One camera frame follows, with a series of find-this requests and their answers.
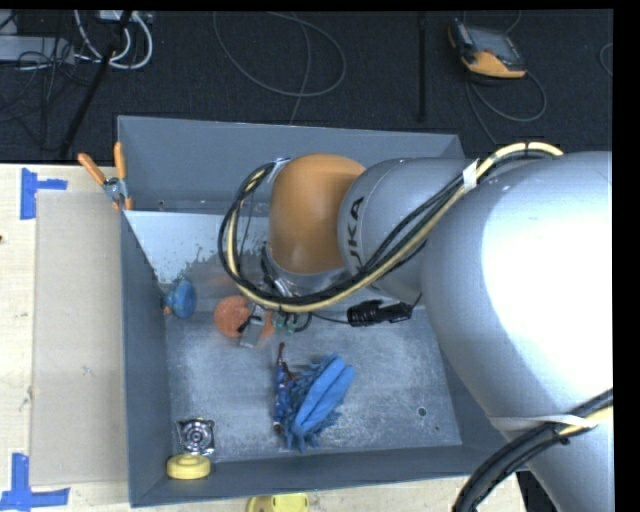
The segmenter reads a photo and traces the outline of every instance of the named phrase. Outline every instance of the small metal object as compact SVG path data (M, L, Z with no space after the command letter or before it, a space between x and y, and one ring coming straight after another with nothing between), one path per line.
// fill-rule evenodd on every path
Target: small metal object
M120 200L120 196L125 199L130 197L125 179L109 178L102 184L102 190L114 203Z
M196 418L176 422L180 444L193 455L211 455L215 450L212 420Z
M271 172L269 173L269 176L267 177L267 183L271 183L273 180L275 180L278 174L280 174L280 171L284 169L285 166L290 161L291 161L291 157L276 158L273 161L274 163L273 169L271 170Z
M251 309L249 319L242 327L242 336L240 337L240 346L253 348L260 339L260 334L264 329L264 324L267 318L267 310L260 304L250 302L248 304Z

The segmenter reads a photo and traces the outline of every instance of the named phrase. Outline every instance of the yellow cable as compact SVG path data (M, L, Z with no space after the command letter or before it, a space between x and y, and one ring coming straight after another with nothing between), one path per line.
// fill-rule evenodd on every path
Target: yellow cable
M613 417L613 405L609 405L607 407L603 407L602 409L598 409L597 411L592 412L585 416L586 420L593 421L595 425L593 427L581 427L578 425L570 425L560 432L558 432L561 436L567 436L569 434L573 434L580 430L591 430L592 428L597 427L600 423L608 420Z
M491 156L486 158L482 164L476 169L476 179L482 177L496 162L513 153L517 153L525 150L534 150L534 151L543 151L550 153L554 156L562 155L562 151L552 146L550 144L546 144L544 142L519 142L516 144L511 144L510 146L505 146L504 148L499 149ZM249 187L254 185L256 180L264 174L259 173L253 180L251 180L246 190L249 191ZM407 242L407 244L400 249L394 256L392 256L384 265L381 265L377 270L373 271L371 274L366 276L360 282L354 284L353 286L343 290L342 292L329 297L328 299L320 300L311 304L304 305L296 305L296 304L283 304L280 302L276 302L273 300L264 299L251 290L245 288L244 286L236 283L238 289L249 299L251 299L256 304L260 304L261 306L267 309L273 310L281 310L287 313L309 313L311 311L315 311L317 309L322 309L327 306L331 306L343 300L344 298L352 295L353 293L365 288L375 282L377 279L382 277L386 272L388 272L396 263L400 262L405 255L407 255L412 249L417 247L429 234L429 232L434 228L437 222L442 218L442 216L460 199L463 195L464 187L461 186L458 190L454 192L454 194L447 200L447 202L434 214L434 216L429 219L429 221ZM237 210L235 210L230 219L229 219L229 233L233 233L235 230L235 225L237 222ZM228 263L229 268L234 276L238 277L238 270L236 266L236 262L233 258L233 238L227 237L227 255L228 255Z

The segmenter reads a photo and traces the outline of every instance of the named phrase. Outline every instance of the yellow object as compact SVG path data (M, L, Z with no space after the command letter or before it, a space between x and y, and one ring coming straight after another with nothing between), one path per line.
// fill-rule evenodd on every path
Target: yellow object
M127 166L124 161L124 153L122 152L122 142L116 142L113 145L113 160L116 164L116 170L118 171L118 179L125 180L127 178ZM124 209L133 210L133 198L124 198Z
M247 512L307 512L309 498L304 492L256 496L249 500Z
M298 274L344 266L338 214L349 187L365 168L355 160L312 153L278 174L269 206L269 246L274 261Z
M608 421L609 419L613 419L613 405L609 405L602 409L598 409L597 411L594 411L591 414L587 415L585 419L593 421L594 426L591 428L595 428L600 423ZM575 425L571 425L561 430L560 435L567 436L569 434L573 434L574 432L578 432L580 430L590 430L590 429L589 428L585 429L584 427L581 428Z
M104 185L107 181L107 177L100 170L87 153L78 153L78 162L84 167L93 180L100 186Z
M471 71L481 75L493 76L496 78L522 78L526 71L512 71L505 66L500 59L489 51L473 52L475 62L469 62L462 57L462 62Z
M179 480L195 480L211 473L211 462L204 455L184 453L167 461L167 475Z

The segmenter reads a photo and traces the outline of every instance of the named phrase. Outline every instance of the blue ball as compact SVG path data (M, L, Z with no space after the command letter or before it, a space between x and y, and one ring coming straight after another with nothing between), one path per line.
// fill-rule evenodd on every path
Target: blue ball
M182 279L167 294L166 303L178 318L189 318L196 310L196 290L190 281Z

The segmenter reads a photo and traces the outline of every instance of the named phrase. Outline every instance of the black cable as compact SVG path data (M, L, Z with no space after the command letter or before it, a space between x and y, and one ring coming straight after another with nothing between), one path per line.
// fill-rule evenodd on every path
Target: black cable
M522 19L522 9L518 10L518 16L516 16L515 21L511 24L511 26L504 31L505 34L508 34L509 32L511 32L514 28L516 28L516 26L518 25L518 23L520 23L520 20Z
M300 21L296 13L291 12L291 15L296 18L296 20ZM304 25L304 23L300 23L300 28L302 29L304 40L307 43L307 67L304 72L302 85L300 86L300 92L298 94L298 97L296 98L296 104L293 108L293 112L291 113L291 117L289 118L289 124L293 124L293 119L298 113L298 108L300 107L300 103L302 102L302 94L304 94L304 90L307 87L307 80L309 79L309 74L311 73L311 40L309 39L309 32L307 32L307 27Z
M451 195L457 190L457 188L460 186L461 183L462 183L462 176L456 176L451 181L449 181L449 183L447 183L442 189L440 189L436 194L431 196L427 201L422 203L420 206L414 209L410 214L408 214L402 221L400 221L393 228L391 233L387 235L387 237L380 244L376 252L373 253L371 258L369 258L369 261L367 262L366 266L370 267L372 263L375 263L376 261L378 261L382 257L384 251L387 249L389 244L393 241L393 239L395 239L409 223L411 223L416 217L418 217L418 215L422 214L429 208L434 208L436 205L441 206L444 202L446 202L446 200L448 200L449 197L451 197ZM424 225L425 223L426 221L420 223L419 224L420 227L422 227L422 225Z
M330 318L328 316L320 315L320 314L316 313L315 311L312 311L311 314L313 316L315 316L316 318L319 318L320 320L325 320L326 322L333 322L333 323L336 323L336 324L343 324L343 325L351 325L347 320L340 320L338 318Z
M495 139L495 137L493 135L491 135L491 132L489 131L489 127L483 121L482 116L480 115L480 112L478 111L477 107L473 103L473 99L471 98L471 84L470 84L469 81L464 83L464 89L465 89L465 92L467 93L467 99L469 100L469 106L471 107L471 110L473 111L473 114L476 116L476 120L480 124L480 127L484 130L484 133L487 135L487 137L489 137L489 139L491 140L493 145L497 146L498 145L498 141Z
M29 68L28 69L29 72L33 71L33 74L31 75L31 78L29 79L29 82L23 88L23 90L20 92L20 94L17 97L13 98L11 101L7 101L7 99L4 97L4 95L2 95L2 93L0 92L0 100L2 100L4 102L4 105L2 107L0 107L0 111L2 111L2 110L5 110L5 109L17 104L17 102L26 94L27 89L29 87L31 87L31 84L34 81L35 77L37 75L39 75L40 72L44 72L42 70L47 70L48 72L52 73L51 82L50 82L50 86L49 86L49 92L47 93L46 97L42 97L41 98L41 101L39 102L39 104L34 105L31 108L27 108L27 109L25 109L24 111L22 111L20 113L11 115L9 117L5 117L3 119L0 119L0 123L5 123L5 122L17 120L20 123L20 125L22 126L22 128L24 129L25 133L29 136L29 138L31 138L31 140L33 140L33 142L42 151L57 151L57 150L60 149L61 145L60 144L57 144L55 146L47 145L45 143L46 133L43 133L41 131L41 134L38 137L29 128L29 126L23 120L23 118L28 116L29 114L31 114L33 112L40 111L41 123L43 123L43 122L45 123L44 125L41 124L41 128L42 128L42 126L44 126L45 127L45 131L47 130L47 128L46 128L46 112L45 112L45 109L50 108L54 103L57 102L57 100L64 93L67 92L67 89L65 89L65 86L69 83L69 81L70 81L69 78L67 79L67 81L63 82L62 87L59 88L59 90L56 93L53 93L53 89L54 89L54 82L53 82L53 78L54 77L53 77L53 75L55 74L55 70L61 70L62 69L62 66L64 65L64 59L66 59L66 55L68 55L69 50L70 50L70 45L66 45L62 50L61 58L55 58L55 59L52 58L51 56L47 56L43 52L38 52L38 51L34 51L34 50L23 52L22 54L20 54L18 56L18 59L17 59L17 62L16 62L16 65L17 65L18 69L22 69L23 68L21 66L21 62L25 57L27 57L29 55L36 55L38 57L42 57L42 59L47 61L47 63L46 64L36 64L35 66L33 66L33 65L25 66L25 67ZM44 88L46 87L46 80L47 80L47 76L45 75L43 77L43 82L42 82L43 92L44 92Z
M254 178L256 179L256 183L253 187L253 190L255 190L255 188L257 188L257 186L262 183L262 181L269 175L269 173L275 168L275 163L271 162L269 164L266 165L262 165L260 167L258 167L257 169L255 169L252 173L250 173L244 180L243 182L240 184L240 187L238 189L238 192L236 193L236 197L234 198L231 207L227 210L227 212L225 213L225 216L222 219L222 224L220 227L220 231L218 233L218 255L220 258L220 262L222 263L223 268L225 269L225 271L227 272L227 274L229 274L229 276L234 279L238 284L244 284L244 283L249 283L251 284L251 286L253 287L253 284L250 283L248 281L248 279L246 279L246 277L243 275L242 273L242 269L238 268L238 276L236 276L232 271L231 268L229 267L229 264L227 263L227 260L224 256L225 251L224 251L224 245L223 245L223 241L224 241L224 233L226 231L226 227L229 224L230 220L231 220L231 216L234 212L238 212L240 211L240 208L242 207L242 203L243 201L246 199L247 195L250 193L250 191L248 191L248 186L249 184L254 180ZM238 248L237 248L237 235L236 233L230 233L228 236L233 237L233 243L232 243L232 247L233 247L233 258L235 261L239 261L239 256L238 256Z
M471 88L476 93L476 96L478 96L478 98L482 101L482 103L484 103L487 106L487 108L491 109L493 112L498 114L500 117L504 117L505 119L508 119L509 121L516 121L516 122L519 122L519 123L528 123L528 122L531 122L531 121L535 121L536 119L540 119L540 117L542 117L544 115L545 111L547 110L547 94L545 93L544 87L542 87L542 84L540 83L540 81L533 74L531 74L531 71L527 71L527 75L529 77L531 77L531 79L538 86L538 89L540 90L540 95L542 96L542 106L540 107L540 110L538 111L537 114L535 114L533 116L530 116L530 117L515 117L515 116L510 116L508 114L505 114L504 112L498 110L493 105L491 105L485 98L483 98L480 95L480 93L478 92L478 89L475 87L474 83L471 83Z
M587 403L574 408L570 414L584 418L610 405L613 405L613 389L609 389ZM559 423L542 423L503 446L469 477L458 494L451 509L452 512L475 512L476 507L488 496L491 490L526 462L551 446L559 443L568 444L570 437L592 430L591 428L583 428L570 434L559 433L558 429L564 427L566 425Z
M80 49L80 51L82 51L82 49L84 48L84 45L86 43L83 41L82 42L82 47ZM90 80L86 80L84 78L81 78L79 76L76 76L76 70L79 69L79 64L83 63L84 61L82 61L81 59L75 59L75 63L73 65L70 65L66 62L67 57L69 56L69 53L73 50L73 44L72 43L67 43L66 46L62 49L62 55L60 56L60 66L59 66L59 70L62 74L64 74L67 78L69 78L69 80L73 81L74 83L78 84L78 85L82 85L82 86L88 86L91 81Z
M51 55L49 56L49 60L52 65L47 68L48 73L45 73L44 79L42 80L42 92L41 92L41 106L40 106L40 142L38 143L38 147L40 151L45 150L45 143L47 140L47 135L49 132L49 119L48 119L48 109L49 109L49 100L51 98L51 91L53 90L53 84L55 82L56 68L59 66L58 56L58 45L60 44L61 37L61 29L62 29L62 15L61 12L58 12L58 19L56 22L56 35L53 40L53 48L51 50ZM45 93L47 88L47 78L48 75L51 75L49 78L49 91Z
M244 235L242 236L242 242L240 244L240 259L238 260L238 268L242 268L242 255L244 254L244 244L247 241L247 237L249 236L249 226L251 226L251 220L253 219L253 198L255 196L251 194L251 199L249 202L249 216L247 218L247 225L244 228Z
M122 36L122 34L124 33L124 29L129 23L129 19L131 18L132 13L133 11L131 10L126 10L122 12L122 16L120 17L120 20L118 22L118 29L119 29L118 33L120 36ZM69 130L67 131L64 139L62 139L62 144L60 149L61 160L64 160L66 158L67 153L71 148L71 144L75 139L76 133L80 129L80 125L84 120L87 110L89 109L89 105L93 100L93 96L95 95L98 87L100 86L100 83L102 82L102 79L104 78L107 72L107 69L109 68L109 61L111 60L111 57L115 53L117 46L118 46L118 42L116 41L116 38L114 36L109 42L107 51L105 52L104 56L102 57L102 60L100 61L100 67L98 68L98 71L96 72L93 80L91 81L91 84L89 85L89 90L87 91L87 94L83 98L82 103L80 104L80 108L78 108L78 110L76 111L76 114L71 120Z
M344 80L344 77L346 75L347 61L346 61L346 57L344 55L344 52L342 51L342 48L340 48L340 45L338 44L338 42L333 37L331 37L331 35L329 35L324 30L320 29L319 27L316 27L315 25L312 25L311 23L309 23L307 21L304 21L304 20L301 20L299 18L286 16L284 14L273 12L273 11L268 11L268 14L270 14L272 16L276 16L276 17L282 18L282 19L285 19L285 20L288 20L288 21L293 21L295 23L300 23L300 24L302 24L302 25L304 25L306 27L311 28L312 30L315 30L319 34L321 34L324 37L326 37L329 40L329 42L336 48L336 50L338 50L338 53L340 54L340 59L342 60L342 70L340 72L340 76L338 77L338 79L332 85L330 85L326 89L322 89L320 91L313 91L313 92L286 91L286 90L283 90L283 89L278 89L277 87L272 87L272 86L270 86L268 84L265 84L264 82L261 82L260 80L258 80L257 78L255 78L251 74L249 74L240 65L240 63L236 59L233 58L233 56L231 55L231 53L229 52L229 50L225 46L224 42L222 41L222 37L220 36L220 31L218 29L217 12L214 12L213 13L213 29L215 31L218 43L222 47L222 50L224 51L224 53L227 56L227 58L238 69L238 71L240 71L240 73L242 73L246 78L251 80L253 83L259 85L260 87L263 87L264 89L266 89L268 91L275 92L275 93L278 93L278 94L282 94L284 96L292 96L292 97L295 97L295 98L313 98L313 97L321 96L323 94L327 94L327 93L333 91L336 87L338 87L342 83L342 81Z
M400 267L402 267L403 265L405 265L406 263L409 263L413 258L416 257L416 255L418 255L420 253L420 251L422 251L422 249L424 249L424 246L427 245L427 240L425 240L424 242L422 242L416 249L413 250L413 252L407 256L405 259L399 261L398 263L396 263L391 270L389 270L389 272L393 272L394 270L398 270Z
M89 63L101 63L103 57L105 56L105 53L103 52L99 52L97 50L97 48L95 48L93 46L93 44L91 43L91 41L88 38L87 35L87 26L85 26L85 24L82 22L82 19L80 17L80 11L78 9L74 9L74 18L75 18L75 22L76 25L78 26L78 30L80 32L80 37L82 38L82 50L78 53L76 53L76 58L78 60L82 60L85 62L89 62ZM112 10L113 14L116 16L118 22L122 21L122 15L123 15L123 11L116 11L116 10ZM123 50L122 52L118 53L117 55L112 55L111 58L109 59L109 66L116 68L116 69L120 69L120 70L134 70L134 69L141 69L143 66L145 66L151 59L151 55L153 53L153 40L151 37L151 32L147 26L147 24L144 22L144 20L142 20L142 18L136 14L136 12L132 12L131 14L131 19L133 19L136 23L134 24L136 29L133 30L133 36L131 36L129 34L128 31L128 27L125 30L122 30L120 32L120 37L122 38L122 36L124 35L127 40L128 40L128 46L126 48L126 51ZM138 28L140 28L142 30L142 32L144 32L145 34L145 41L148 43L149 48L147 49L147 52L145 54L145 56L142 58L141 61L136 62L137 56L138 56L138 48L137 48L137 40L133 40L133 38L135 38L137 36L137 34L139 33L139 31L137 30ZM121 64L120 62L118 62L120 59L124 58L125 55L127 55L131 49L131 47L134 47L134 55L133 57L129 57L130 59L130 63L129 64ZM86 56L83 54L83 50L84 48L87 47L89 48L89 50L91 50L91 53L93 54L93 57L91 56Z

